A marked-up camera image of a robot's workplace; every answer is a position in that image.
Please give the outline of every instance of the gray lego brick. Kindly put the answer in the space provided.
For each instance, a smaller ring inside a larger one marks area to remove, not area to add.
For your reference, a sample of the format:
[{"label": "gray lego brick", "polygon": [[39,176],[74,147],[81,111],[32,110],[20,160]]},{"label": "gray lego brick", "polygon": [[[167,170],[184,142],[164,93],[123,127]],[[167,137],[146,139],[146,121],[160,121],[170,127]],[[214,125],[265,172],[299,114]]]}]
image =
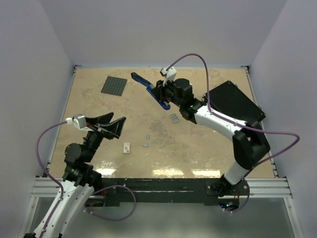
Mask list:
[{"label": "gray lego brick", "polygon": [[125,78],[108,76],[101,92],[121,96],[127,81]]},{"label": "gray lego brick", "polygon": [[170,118],[172,119],[172,121],[173,121],[174,123],[178,123],[178,122],[179,122],[179,119],[177,118],[177,115],[176,115],[176,114],[170,115]]}]

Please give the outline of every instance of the cable connector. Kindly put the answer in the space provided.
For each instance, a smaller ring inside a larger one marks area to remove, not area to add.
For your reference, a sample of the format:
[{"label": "cable connector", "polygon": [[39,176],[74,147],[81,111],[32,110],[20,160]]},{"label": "cable connector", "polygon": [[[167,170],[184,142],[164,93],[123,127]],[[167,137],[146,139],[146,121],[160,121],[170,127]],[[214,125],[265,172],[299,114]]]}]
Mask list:
[{"label": "cable connector", "polygon": [[87,127],[86,118],[82,114],[77,114],[73,117],[74,127],[76,127],[79,130],[87,130],[87,131],[93,131],[89,127]]},{"label": "cable connector", "polygon": [[164,77],[163,86],[165,86],[168,81],[173,82],[176,77],[176,73],[175,67],[171,67],[170,69],[168,69],[168,67],[163,67],[160,70],[160,74]]},{"label": "cable connector", "polygon": [[73,118],[66,118],[67,125],[73,124]]}]

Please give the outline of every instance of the small gray block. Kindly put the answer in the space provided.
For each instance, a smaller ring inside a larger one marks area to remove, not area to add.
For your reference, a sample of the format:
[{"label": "small gray block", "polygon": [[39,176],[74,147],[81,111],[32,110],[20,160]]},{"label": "small gray block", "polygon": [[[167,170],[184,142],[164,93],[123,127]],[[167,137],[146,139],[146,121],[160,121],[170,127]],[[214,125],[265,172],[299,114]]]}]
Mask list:
[{"label": "small gray block", "polygon": [[172,121],[174,123],[178,123],[179,122],[179,119],[177,118],[177,115],[175,113],[170,115],[170,118],[172,119]]}]

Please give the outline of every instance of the white wall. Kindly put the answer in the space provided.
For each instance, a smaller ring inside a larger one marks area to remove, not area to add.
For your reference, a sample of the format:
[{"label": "white wall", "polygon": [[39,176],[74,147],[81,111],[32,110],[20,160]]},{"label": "white wall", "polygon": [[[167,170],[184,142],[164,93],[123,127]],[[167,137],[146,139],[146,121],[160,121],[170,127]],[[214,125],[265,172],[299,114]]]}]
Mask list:
[{"label": "white wall", "polygon": [[0,23],[0,237],[14,238],[40,172],[35,141],[59,121],[71,63],[38,0],[0,1]]},{"label": "white wall", "polygon": [[[41,0],[67,55],[85,66],[162,66],[189,52],[250,65],[286,0]],[[196,58],[182,65],[202,66]]]},{"label": "white wall", "polygon": [[[265,127],[294,131],[301,141],[276,158],[287,176],[305,237],[316,237],[317,197],[317,1],[288,0],[251,66]],[[273,151],[289,140],[269,136]]]}]

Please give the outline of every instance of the marble-patterned surface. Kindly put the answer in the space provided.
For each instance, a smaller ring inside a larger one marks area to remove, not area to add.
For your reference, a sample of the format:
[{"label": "marble-patterned surface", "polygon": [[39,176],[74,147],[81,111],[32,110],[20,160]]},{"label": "marble-patterned surface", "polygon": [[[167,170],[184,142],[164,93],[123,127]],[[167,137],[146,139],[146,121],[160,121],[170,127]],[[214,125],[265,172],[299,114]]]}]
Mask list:
[{"label": "marble-patterned surface", "polygon": [[[182,118],[171,105],[163,110],[145,87],[130,78],[136,72],[150,82],[161,79],[159,69],[84,68],[78,69],[64,117],[82,113],[96,117],[114,112],[113,119],[127,117],[120,139],[104,139],[91,164],[103,177],[117,178],[202,178],[219,177],[233,163],[232,142],[212,129]],[[252,93],[242,69],[210,69],[210,87],[231,80],[252,99]],[[121,97],[103,94],[107,76],[127,78]],[[206,75],[202,68],[177,69],[177,78],[187,78],[193,84],[195,97],[206,93]],[[176,113],[180,122],[174,124],[170,115]],[[82,143],[86,135],[73,126],[61,127],[50,172],[55,177],[64,173],[64,150],[70,143]],[[123,143],[130,142],[130,154],[123,154]],[[264,163],[250,178],[273,178],[270,162]]]}]

